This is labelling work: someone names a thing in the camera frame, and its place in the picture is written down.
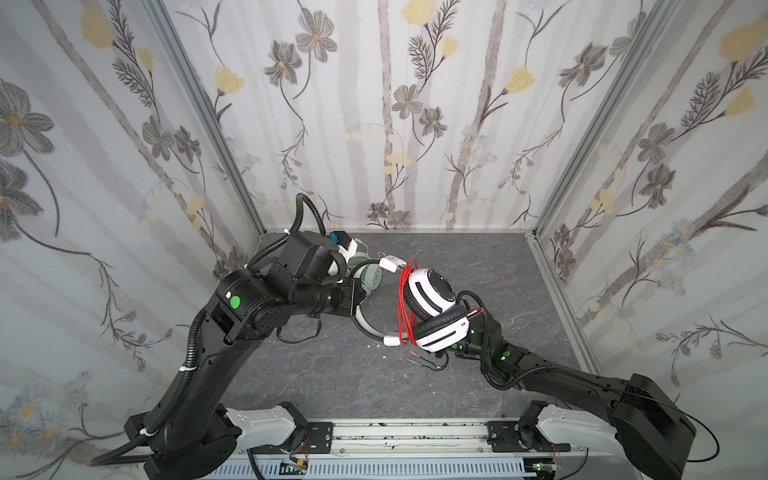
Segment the mint green headphones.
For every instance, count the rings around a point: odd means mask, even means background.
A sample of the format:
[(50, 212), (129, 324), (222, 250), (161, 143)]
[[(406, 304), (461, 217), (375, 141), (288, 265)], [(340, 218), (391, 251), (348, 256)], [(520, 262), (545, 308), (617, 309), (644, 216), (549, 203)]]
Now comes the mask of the mint green headphones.
[(370, 297), (381, 283), (379, 259), (366, 253), (357, 253), (348, 260), (348, 274), (360, 280), (363, 291)]

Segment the white black headphones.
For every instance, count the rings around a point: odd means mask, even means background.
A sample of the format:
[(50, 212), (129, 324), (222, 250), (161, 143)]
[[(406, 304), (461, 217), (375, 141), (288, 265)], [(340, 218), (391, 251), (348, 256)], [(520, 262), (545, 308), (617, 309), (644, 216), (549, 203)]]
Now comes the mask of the white black headphones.
[(353, 322), (368, 337), (387, 347), (407, 343), (426, 352), (437, 353), (464, 339), (469, 317), (474, 313), (460, 303), (448, 280), (434, 269), (420, 268), (415, 260), (392, 255), (379, 259), (382, 270), (400, 275), (398, 287), (398, 332), (387, 335), (365, 318), (360, 307)]

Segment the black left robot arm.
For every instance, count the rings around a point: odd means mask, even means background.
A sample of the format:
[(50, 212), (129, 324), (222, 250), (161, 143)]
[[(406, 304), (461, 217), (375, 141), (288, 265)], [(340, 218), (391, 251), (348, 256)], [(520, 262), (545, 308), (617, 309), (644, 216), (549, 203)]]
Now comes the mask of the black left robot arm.
[(130, 417), (128, 442), (94, 457), (91, 466), (140, 463), (151, 479), (212, 473), (243, 434), (220, 399), (247, 358), (292, 317), (352, 318), (364, 298), (317, 207), (297, 194), (288, 232), (228, 274), (195, 315), (185, 360), (162, 399)]

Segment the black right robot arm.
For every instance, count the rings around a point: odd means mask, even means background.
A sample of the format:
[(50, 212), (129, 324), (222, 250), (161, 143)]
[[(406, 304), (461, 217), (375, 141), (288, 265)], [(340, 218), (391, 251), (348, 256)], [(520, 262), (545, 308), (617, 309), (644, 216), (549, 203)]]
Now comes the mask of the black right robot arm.
[(629, 462), (652, 479), (680, 479), (703, 423), (681, 410), (650, 378), (621, 379), (590, 374), (549, 360), (504, 339), (501, 326), (480, 297), (457, 294), (461, 306), (472, 299), (470, 333), (460, 344), (479, 360), (480, 372), (496, 390), (526, 390), (559, 399), (605, 421)]

